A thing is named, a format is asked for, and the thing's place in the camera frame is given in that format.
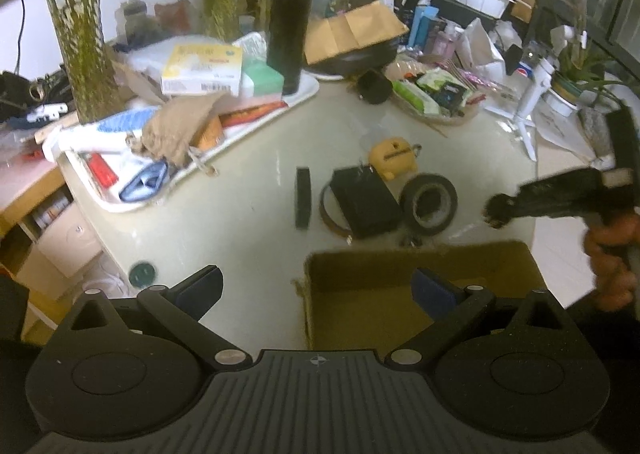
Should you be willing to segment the right hand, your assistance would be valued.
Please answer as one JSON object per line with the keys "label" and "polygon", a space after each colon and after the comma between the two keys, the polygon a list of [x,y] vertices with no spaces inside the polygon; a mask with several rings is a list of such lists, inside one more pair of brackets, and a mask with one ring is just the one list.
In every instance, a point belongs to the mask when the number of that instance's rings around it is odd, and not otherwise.
{"label": "right hand", "polygon": [[590,226],[585,234],[584,252],[589,257],[596,286],[594,303],[600,310],[616,312],[634,301],[637,275],[613,249],[638,243],[639,216],[634,212],[619,214],[608,224]]}

